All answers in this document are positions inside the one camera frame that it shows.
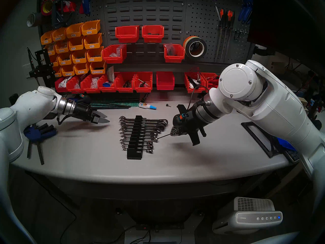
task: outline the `super glue bottle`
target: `super glue bottle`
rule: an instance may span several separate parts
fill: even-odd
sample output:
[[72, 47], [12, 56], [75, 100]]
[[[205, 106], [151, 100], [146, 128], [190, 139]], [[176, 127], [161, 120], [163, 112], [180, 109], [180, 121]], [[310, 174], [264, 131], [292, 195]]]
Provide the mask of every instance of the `super glue bottle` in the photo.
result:
[[142, 108], [150, 108], [150, 109], [157, 109], [156, 107], [154, 107], [154, 106], [151, 106], [151, 105], [149, 105], [149, 104], [147, 104], [147, 103], [143, 103], [143, 102], [140, 102], [139, 103], [139, 107], [142, 107]]

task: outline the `tape roll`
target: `tape roll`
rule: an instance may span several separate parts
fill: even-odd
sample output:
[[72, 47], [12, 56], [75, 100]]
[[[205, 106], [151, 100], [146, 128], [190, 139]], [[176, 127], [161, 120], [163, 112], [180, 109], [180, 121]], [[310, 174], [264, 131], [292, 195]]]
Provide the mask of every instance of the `tape roll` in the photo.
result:
[[52, 14], [52, 4], [54, 0], [44, 0], [41, 5], [41, 13], [43, 16], [49, 16]]
[[186, 55], [192, 60], [199, 60], [207, 51], [207, 46], [202, 38], [189, 36], [183, 43]]

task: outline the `ventilated top grille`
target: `ventilated top grille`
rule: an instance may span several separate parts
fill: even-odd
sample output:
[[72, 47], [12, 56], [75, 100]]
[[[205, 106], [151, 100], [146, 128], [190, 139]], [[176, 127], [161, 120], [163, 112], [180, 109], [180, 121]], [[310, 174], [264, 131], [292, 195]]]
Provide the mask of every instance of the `ventilated top grille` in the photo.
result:
[[238, 198], [239, 211], [272, 211], [271, 202], [268, 199]]

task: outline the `wrench set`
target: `wrench set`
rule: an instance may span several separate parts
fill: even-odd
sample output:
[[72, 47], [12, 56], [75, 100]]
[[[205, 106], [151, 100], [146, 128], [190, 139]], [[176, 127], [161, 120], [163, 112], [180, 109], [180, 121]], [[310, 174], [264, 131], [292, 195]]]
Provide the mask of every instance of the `wrench set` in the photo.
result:
[[123, 150], [127, 151], [127, 159], [142, 158], [143, 151], [152, 154], [153, 142], [158, 142], [158, 134], [168, 125], [166, 119], [146, 119], [137, 115], [135, 119], [120, 117], [120, 139]]

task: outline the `gray table top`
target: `gray table top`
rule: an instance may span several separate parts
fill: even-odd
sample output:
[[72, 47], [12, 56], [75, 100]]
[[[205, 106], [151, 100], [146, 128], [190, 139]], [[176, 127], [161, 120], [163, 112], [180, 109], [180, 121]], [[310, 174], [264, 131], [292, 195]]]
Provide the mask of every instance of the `gray table top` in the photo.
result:
[[58, 130], [56, 136], [41, 144], [45, 164], [40, 164], [36, 145], [32, 145], [31, 158], [27, 159], [26, 138], [24, 152], [13, 164], [43, 175], [112, 184], [216, 181], [289, 165], [284, 155], [268, 158], [241, 126], [249, 120], [235, 111], [204, 127], [207, 137], [199, 133], [199, 145], [192, 146], [188, 135], [167, 136], [154, 143], [152, 155], [144, 152], [141, 160], [128, 160], [119, 142], [119, 117], [142, 115], [148, 119], [167, 119], [169, 124], [160, 134], [166, 135], [178, 113], [176, 106], [184, 104], [187, 107], [189, 97], [183, 89], [154, 91], [146, 102], [156, 106], [157, 110], [138, 107], [101, 110], [110, 120], [106, 124], [92, 124], [75, 118], [66, 119], [60, 126], [56, 119], [41, 121], [40, 125], [47, 122]]

